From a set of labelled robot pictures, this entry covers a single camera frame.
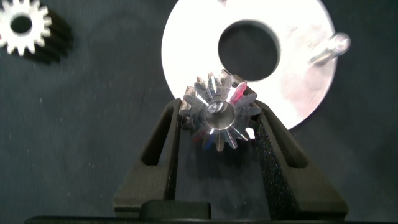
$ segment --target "bolt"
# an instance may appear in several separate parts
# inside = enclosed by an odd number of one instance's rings
[[[347,52],[351,45],[350,37],[345,33],[335,33],[328,40],[321,42],[314,48],[315,56],[310,63],[322,66],[328,61]]]

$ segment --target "gear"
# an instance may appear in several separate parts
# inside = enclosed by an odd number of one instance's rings
[[[194,142],[203,139],[204,149],[215,143],[220,152],[226,142],[236,149],[237,138],[250,139],[246,132],[250,117],[259,114],[261,109],[251,106],[257,95],[244,95],[246,87],[245,81],[226,70],[218,77],[210,72],[207,83],[198,77],[194,86],[187,87],[180,115],[185,120],[183,128],[192,130]]]
[[[0,9],[0,47],[9,54],[45,63],[60,61],[72,47],[70,26],[39,0],[2,1]]]

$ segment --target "plastic gear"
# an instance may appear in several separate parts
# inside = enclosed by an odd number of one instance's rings
[[[38,0],[13,0],[9,3],[2,1],[3,9],[0,9],[0,47],[7,44],[7,51],[11,54],[15,49],[20,56],[24,56],[25,49],[35,53],[35,44],[44,47],[43,37],[51,35],[49,26],[52,24],[51,18],[46,16],[48,9],[46,6],[40,7]],[[32,21],[29,31],[19,34],[11,29],[11,23],[16,17],[26,16]]]

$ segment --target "black cloth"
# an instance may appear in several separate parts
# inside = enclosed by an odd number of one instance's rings
[[[0,51],[1,223],[113,216],[115,191],[173,99],[161,45],[176,0],[46,3],[73,27],[75,46],[51,66]],[[324,3],[352,47],[291,132],[347,200],[347,220],[398,221],[398,2]],[[254,151],[194,151],[188,136],[176,198],[211,202],[213,218],[269,218]]]

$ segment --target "washer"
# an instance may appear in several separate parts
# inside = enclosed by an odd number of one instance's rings
[[[227,28],[241,23],[263,28],[279,48],[272,74],[247,83],[286,128],[293,128],[321,103],[335,74],[334,57],[322,66],[310,63],[316,46],[335,33],[327,10],[317,0],[179,0],[162,41],[169,88],[174,97],[182,98],[197,76],[206,78],[208,71],[224,69],[218,42]]]

